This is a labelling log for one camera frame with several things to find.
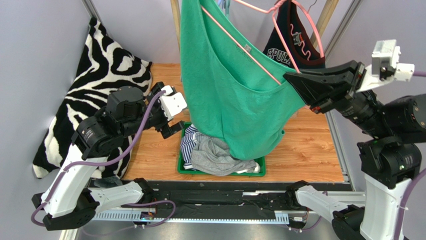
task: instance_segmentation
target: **clothes hanger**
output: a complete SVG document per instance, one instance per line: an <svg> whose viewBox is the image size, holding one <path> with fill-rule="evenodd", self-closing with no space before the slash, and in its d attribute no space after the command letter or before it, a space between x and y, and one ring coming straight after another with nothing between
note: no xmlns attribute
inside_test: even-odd
<svg viewBox="0 0 426 240"><path fill-rule="evenodd" d="M276 15L276 13L278 11L278 8L281 7L281 5L283 5L283 3L285 1L287 1L287 0L278 0L278 1L276 1L275 5L273 7L271 7L269 10L264 10L264 9L258 8L256 6L253 6L253 5L251 5L251 4L249 4L249 3L245 2L245 1L242 1L242 0L234 0L234 1L237 2L237 3L240 3L242 5L244 5L246 7L249 7L251 9L259 11L261 13L269 14L270 12L273 11L272 21L274 23L275 29L278 32L278 35L280 36L281 42L283 42L282 44L284 45L284 47L286 46L285 43L284 43L284 39L282 38L281 32L279 31L280 29L278 28L277 21L275 19L275 15ZM320 33L317 30L317 26L315 25L315 22L312 20L311 16L309 15L309 11L306 11L305 8L299 2L297 2L296 0L291 0L291 2L294 3L299 9L302 10L302 12L306 16L307 20L309 21L310 26L313 29L315 37L317 39L320 39ZM321 39L318 41L318 46L319 46L319 51L320 51L321 58L323 58L324 57L324 50L323 50L323 43L321 42Z"/></svg>
<svg viewBox="0 0 426 240"><path fill-rule="evenodd" d="M290 58L290 60L291 60L291 63L293 64L293 66L294 66L294 69L296 70L296 72L298 72L298 73L300 73L300 70L299 70L299 68L297 67L297 65L296 65L296 63L295 63L295 60L294 60L294 58L293 58L293 56L292 56L292 54L290 53L290 50L289 50L289 48L288 48L288 46L287 46L287 44L286 44L286 41L284 40L284 38L283 38L283 35L281 34L281 32L280 32L280 28L278 27L278 24L277 24L277 21L276 21L276 19L275 19L275 15L277 14L277 11L278 11L278 8L286 1L286 0L280 0L280 1L278 1L273 7L271 7L269 10L264 10L264 9L261 9L261 8L258 8L258 7L256 7L256 6L253 6L253 5L251 5L251 4L249 4L249 3L246 3L246 2L244 2L244 1L242 1L242 0L234 0L235 2L237 2L237 3L240 3L240 4L242 4L242 5L244 5L244 6L246 6L246 7L249 7L249 8L251 8L251 9L253 9L253 10L256 10L256 11L258 11L258 12L261 12L261 13L265 13L265 14L269 14L270 12L272 12L273 11L273 14L272 14L272 21L273 21L273 24L274 24L274 27L275 27L275 29L276 29L276 31L277 31L277 33L278 33L278 36L279 36L279 38L280 38L280 40L281 40L281 42L282 42L282 44L283 44L283 46L284 46L284 48L285 48L285 50L287 51L287 53L288 53L288 57ZM311 18L311 16L309 15L309 13L303 8L303 6L302 5L300 5L297 1L295 1L295 0L292 0L292 2L293 3L295 3L301 10L302 10L302 12L306 15L306 17L307 17L307 19L309 20L309 23L311 24L311 26L312 26L312 28L313 28L313 31L314 31L314 33L315 33L315 36L316 36L316 38L318 39L318 46L319 46L319 50L320 50L320 54L321 54L321 57L322 56L324 56L324 51L323 51L323 45L322 45L322 42L321 42L321 38L320 38L320 34L318 33L318 30L317 30L317 28L316 28L316 26L315 26L315 23L314 23L314 21L312 20L312 18ZM232 40L232 41L234 41L235 42L235 44L237 44L237 46L242 50L242 51L244 51L266 74L268 74L268 76L270 76L278 85L281 85L281 82L280 81L278 81L262 64L260 64L243 46L241 46L241 44L237 41L237 40L235 40L235 38L233 38L232 37L232 35L209 13L209 11L207 11L203 6L201 6L201 9L202 9L202 11L209 17L209 18L211 18L211 20L226 34L226 35L228 35L228 37Z"/></svg>
<svg viewBox="0 0 426 240"><path fill-rule="evenodd" d="M217 5L219 5L222 10L225 10L225 16L229 19L231 0L217 0Z"/></svg>

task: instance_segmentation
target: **green tray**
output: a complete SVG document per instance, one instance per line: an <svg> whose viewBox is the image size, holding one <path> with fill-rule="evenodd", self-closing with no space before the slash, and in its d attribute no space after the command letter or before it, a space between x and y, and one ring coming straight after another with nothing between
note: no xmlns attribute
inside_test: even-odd
<svg viewBox="0 0 426 240"><path fill-rule="evenodd" d="M185 136L185 130L187 127L191 125L190 122L185 122L184 129L182 129L181 139ZM231 173L231 176L253 176L253 177L263 177L266 174L266 164L265 164L265 157L260 157L254 160L256 163L260 166L260 172L259 173ZM207 175L208 173L198 171L198 170L191 170L191 169L185 169L184 168L184 157L182 155L182 152L179 150L179 159L177 160L177 172L180 174L204 174Z"/></svg>

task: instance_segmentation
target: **white wall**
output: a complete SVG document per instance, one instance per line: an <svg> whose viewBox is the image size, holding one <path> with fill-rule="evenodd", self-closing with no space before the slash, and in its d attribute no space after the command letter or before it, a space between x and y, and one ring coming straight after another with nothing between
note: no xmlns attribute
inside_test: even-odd
<svg viewBox="0 0 426 240"><path fill-rule="evenodd" d="M0 235L57 240L31 223L32 161L77 70L90 17L80 0L0 0Z"/></svg>
<svg viewBox="0 0 426 240"><path fill-rule="evenodd" d="M377 40L396 39L401 47L401 63L415 64L416 70L426 70L425 62L425 22L426 1L363 1L346 32L336 44L328 58L327 66L336 66L350 60L361 61L366 65L371 63L371 54ZM411 82L394 82L374 90L377 98L384 104L406 95L426 93L426 79L413 77ZM349 161L349 172L359 190L365 189L365 181L361 172L361 160L358 156L357 142L370 138L339 113L337 128L342 138L343 150ZM423 155L422 167L426 156L426 144L418 144ZM426 217L424 213L426 179L422 179L414 189L410 200L404 234L411 240L425 239Z"/></svg>
<svg viewBox="0 0 426 240"><path fill-rule="evenodd" d="M108 33L123 48L154 63L179 63L170 0L92 0ZM246 0L259 8L269 9L276 0ZM315 0L299 0L306 10ZM310 15L317 22L326 0L318 0ZM351 1L339 1L336 11L323 34L324 49L330 42ZM299 17L311 36L313 30L299 10ZM231 1L230 20L258 49L263 50L274 28L271 15L266 15Z"/></svg>

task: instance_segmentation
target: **pink hanger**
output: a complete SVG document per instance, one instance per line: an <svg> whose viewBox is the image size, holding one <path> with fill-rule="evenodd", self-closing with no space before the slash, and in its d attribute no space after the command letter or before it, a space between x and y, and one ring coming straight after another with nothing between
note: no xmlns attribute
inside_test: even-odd
<svg viewBox="0 0 426 240"><path fill-rule="evenodd" d="M285 50L287 51L287 53L288 53L288 57L290 58L290 60L291 60L291 63L293 64L293 66L294 66L294 69L296 70L296 72L298 72L298 73L300 73L300 70L299 70L299 68L297 67L297 65L296 65L296 62L295 62L295 60L294 60L294 58L293 58L293 56L292 56L292 54L290 53L290 50L289 50L289 48L288 48L288 46L287 46L287 44L286 44L286 41L284 40L284 38L283 38L283 35L281 34L281 32L280 32L280 28L278 27L278 24L277 24L277 21L276 21L276 19L275 19L275 15L277 14L277 11L278 11L278 8L285 2L285 1L287 1L287 0L280 0L280 1L278 1L273 7L271 7L269 10L264 10L264 9L261 9L261 8L258 8L258 7L256 7L256 6L253 6L253 5L251 5L251 4L248 4L247 2L244 2L244 1L242 1L242 0L234 0L235 2L237 2L237 3L240 3L240 4L242 4L242 5L244 5L244 6L247 6L247 7L249 7L249 8L251 8L251 9L254 9L254 10L256 10L256 11L259 11L259 12L261 12L261 13L265 13L265 14L269 14L270 12L272 12L273 11L273 14L272 14L272 22L273 22L273 25L274 25L274 27L275 27L275 29L276 29L276 31L277 31L277 33L278 33L278 36L279 36L279 39L281 40L281 42L282 42L282 45L284 46L284 48L285 48ZM294 4L296 4L296 6L298 6L301 10L302 10L302 12L306 15L306 17L307 17L307 19L308 19L308 21L309 21L309 23L310 23L310 25L312 26L312 28L313 28L313 32L314 32L314 34L315 34L315 36L316 36L316 39L317 39L317 41L318 41L318 46L319 46L319 51L320 51L320 55L321 55L321 57L323 57L324 56L324 50L323 50L323 44L322 44L322 42L321 42L321 38L320 38L320 34L318 33L318 30L317 30L317 27L315 26L315 23L314 23L314 21L312 20L312 18L311 18L311 16L309 15L309 13L303 8L303 6L302 5L300 5L300 3L298 3L296 0L292 0L292 2L294 3ZM279 84L279 85L281 85L281 82L280 81L278 81L268 70L266 70L266 68L264 67L264 66L262 66L243 46L241 46L241 44L239 43L239 42L237 42L237 40L235 40L235 38L233 38L232 37L232 35L209 13L209 11L207 11L203 6L201 6L201 9L202 9L202 11L209 17L209 18L211 18L211 20L213 20L213 22L220 28L220 29L222 29L222 31L223 32L225 32L226 33L226 35L228 35L228 37L229 38L231 38L231 40L233 40L236 44L237 44L237 46L240 48L240 49L242 49L266 74L268 74L277 84Z"/></svg>

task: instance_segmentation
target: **white bracket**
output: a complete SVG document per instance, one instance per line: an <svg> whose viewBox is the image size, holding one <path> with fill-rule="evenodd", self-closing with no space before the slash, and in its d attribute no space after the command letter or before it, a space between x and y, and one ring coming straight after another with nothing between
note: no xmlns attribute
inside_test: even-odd
<svg viewBox="0 0 426 240"><path fill-rule="evenodd" d="M91 163L105 163L108 157L88 158L86 161L82 160L82 152L77 145L71 144L69 146L68 155L63 162L59 172L62 172L66 166L74 162L91 162ZM57 218L71 213L77 205L77 199L86 187L90 177L96 170L96 166L76 165L71 167L68 172L63 176L62 180L56 187L49 202L44 207L44 211L50 214L52 218ZM52 186L41 195L41 200L44 202Z"/></svg>
<svg viewBox="0 0 426 240"><path fill-rule="evenodd" d="M375 89L393 81L409 82L414 74L414 64L400 63L400 55L401 48L396 40L377 41L371 54L371 64L365 68L362 84L356 92ZM386 68L395 69L395 73L381 79L380 73Z"/></svg>
<svg viewBox="0 0 426 240"><path fill-rule="evenodd" d="M171 86L167 85L161 90L165 91L165 94L159 98L161 107L164 110L164 115L167 117L167 120L170 121L174 116L186 109L188 105L184 96L180 92L169 96L173 93Z"/></svg>
<svg viewBox="0 0 426 240"><path fill-rule="evenodd" d="M144 195L142 188L134 181L122 186L89 188L89 190L92 198L100 203L96 208L97 214L121 205L137 203Z"/></svg>
<svg viewBox="0 0 426 240"><path fill-rule="evenodd" d="M297 202L319 214L329 223L334 219L334 211L342 211L348 208L348 205L332 197L324 195L313 186L307 185L296 191Z"/></svg>

